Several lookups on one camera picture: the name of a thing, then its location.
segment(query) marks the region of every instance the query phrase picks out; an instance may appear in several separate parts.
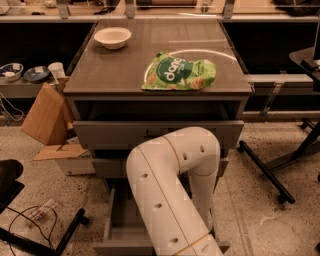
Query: white bowl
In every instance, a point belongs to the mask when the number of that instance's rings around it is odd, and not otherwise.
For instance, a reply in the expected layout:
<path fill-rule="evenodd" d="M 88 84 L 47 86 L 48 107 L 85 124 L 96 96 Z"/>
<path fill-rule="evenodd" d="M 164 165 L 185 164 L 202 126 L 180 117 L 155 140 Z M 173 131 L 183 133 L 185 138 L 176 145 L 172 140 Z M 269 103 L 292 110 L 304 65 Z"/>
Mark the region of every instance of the white bowl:
<path fill-rule="evenodd" d="M 23 65 L 20 63 L 10 63 L 0 67 L 0 80 L 16 81 L 21 77 Z"/>
<path fill-rule="evenodd" d="M 104 28 L 94 35 L 94 39 L 97 42 L 110 50 L 120 49 L 130 37 L 131 32 L 126 28 L 120 27 Z"/>

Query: speckled floor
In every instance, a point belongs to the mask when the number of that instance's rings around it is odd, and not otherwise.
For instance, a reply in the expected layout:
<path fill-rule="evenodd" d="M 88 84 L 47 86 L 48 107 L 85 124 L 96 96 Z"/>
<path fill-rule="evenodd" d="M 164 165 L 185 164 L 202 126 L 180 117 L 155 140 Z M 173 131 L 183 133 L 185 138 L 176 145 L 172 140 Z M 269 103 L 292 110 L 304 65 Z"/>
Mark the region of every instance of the speckled floor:
<path fill-rule="evenodd" d="M 309 132 L 300 122 L 246 123 L 241 135 L 263 161 L 295 150 Z M 90 219 L 80 226 L 64 255 L 97 255 L 93 242 L 103 239 L 108 210 L 103 182 L 94 175 L 66 176 L 55 161 L 33 162 L 41 144 L 20 132 L 19 126 L 0 127 L 0 160 L 17 159 L 24 165 L 19 180 L 25 188 L 11 203 L 24 209 L 40 205 L 50 198 L 58 202 L 57 225 L 51 241 L 57 246 L 77 210 L 83 207 Z M 226 256 L 315 256 L 320 242 L 320 154 L 309 156 L 275 174 L 292 193 L 296 203 L 280 204 L 278 191 L 262 175 L 245 153 L 229 152 L 229 165 L 214 194 L 217 234 L 231 244 Z M 0 226 L 8 229 L 16 216 L 9 210 L 0 215 Z M 54 216 L 49 214 L 40 227 L 48 235 Z M 29 228 L 22 218 L 11 231 L 46 243 L 35 227 Z M 28 255 L 13 249 L 16 255 Z M 0 255 L 12 255 L 9 246 L 0 242 Z"/>

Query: black cable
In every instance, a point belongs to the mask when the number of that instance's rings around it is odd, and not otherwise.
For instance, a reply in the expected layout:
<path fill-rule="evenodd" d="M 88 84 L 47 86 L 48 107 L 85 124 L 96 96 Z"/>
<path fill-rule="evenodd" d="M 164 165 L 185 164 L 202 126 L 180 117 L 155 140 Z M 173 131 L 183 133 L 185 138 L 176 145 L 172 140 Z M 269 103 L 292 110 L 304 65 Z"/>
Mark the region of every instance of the black cable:
<path fill-rule="evenodd" d="M 58 215 L 57 215 L 57 213 L 56 213 L 56 211 L 55 211 L 54 209 L 52 209 L 52 208 L 49 207 L 49 206 L 44 206 L 44 207 L 47 207 L 47 208 L 51 209 L 52 212 L 53 212 L 54 215 L 55 215 L 55 220 L 54 220 L 54 223 L 53 223 L 53 225 L 52 225 L 52 227 L 51 227 L 49 236 L 46 237 L 46 236 L 43 234 L 43 232 L 42 232 L 42 230 L 41 230 L 41 227 L 40 227 L 35 221 L 33 221 L 32 219 L 30 219 L 29 217 L 27 217 L 27 216 L 25 216 L 25 215 L 23 214 L 23 213 L 26 212 L 26 211 L 29 211 L 29 210 L 32 210 L 32 209 L 35 209 L 35 208 L 39 208 L 39 207 L 41 207 L 41 206 L 29 207 L 29 208 L 23 210 L 22 212 L 19 212 L 19 211 L 15 210 L 15 209 L 13 209 L 13 208 L 11 208 L 11 207 L 9 207 L 9 206 L 6 206 L 6 205 L 4 205 L 4 204 L 2 204 L 2 203 L 0 203 L 0 205 L 1 205 L 2 207 L 7 208 L 8 210 L 13 211 L 13 212 L 15 212 L 15 213 L 18 214 L 18 215 L 11 221 L 11 223 L 10 223 L 10 225 L 9 225 L 9 229 L 8 229 L 8 232 L 9 232 L 9 233 L 10 233 L 10 229 L 11 229 L 13 223 L 16 221 L 16 219 L 17 219 L 18 217 L 22 216 L 22 217 L 24 217 L 25 219 L 31 221 L 31 222 L 39 229 L 41 236 L 48 242 L 50 249 L 53 250 L 53 251 L 52 251 L 52 255 L 54 255 L 54 247 L 53 247 L 52 242 L 51 242 L 51 235 L 52 235 L 52 232 L 53 232 L 53 230 L 54 230 L 54 228 L 55 228 L 55 226 L 56 226 L 57 219 L 58 219 Z M 10 248 L 10 250 L 11 250 L 11 253 L 15 256 L 16 254 L 14 253 L 14 251 L 13 251 L 13 249 L 12 249 L 11 243 L 9 242 L 8 245 L 9 245 L 9 248 Z"/>

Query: green snack bag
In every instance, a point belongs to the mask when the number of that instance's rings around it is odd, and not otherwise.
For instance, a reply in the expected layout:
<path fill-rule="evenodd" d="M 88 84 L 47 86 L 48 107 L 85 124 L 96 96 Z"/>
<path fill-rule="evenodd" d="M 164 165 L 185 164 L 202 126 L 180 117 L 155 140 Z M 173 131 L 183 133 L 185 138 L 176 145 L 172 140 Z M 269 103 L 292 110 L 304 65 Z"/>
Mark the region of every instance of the green snack bag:
<path fill-rule="evenodd" d="M 199 90 L 213 84 L 216 66 L 209 60 L 186 61 L 158 53 L 142 90 Z"/>

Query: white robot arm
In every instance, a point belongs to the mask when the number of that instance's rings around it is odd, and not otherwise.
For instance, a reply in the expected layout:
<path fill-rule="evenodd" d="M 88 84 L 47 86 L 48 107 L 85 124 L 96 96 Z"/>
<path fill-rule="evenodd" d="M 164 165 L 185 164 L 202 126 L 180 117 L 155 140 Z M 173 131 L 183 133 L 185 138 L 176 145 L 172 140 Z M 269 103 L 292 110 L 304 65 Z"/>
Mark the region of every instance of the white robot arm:
<path fill-rule="evenodd" d="M 157 255 L 223 255 L 210 234 L 219 161 L 216 137 L 200 127 L 147 141 L 129 154 L 129 184 Z M 192 200 L 178 178 L 185 171 Z"/>

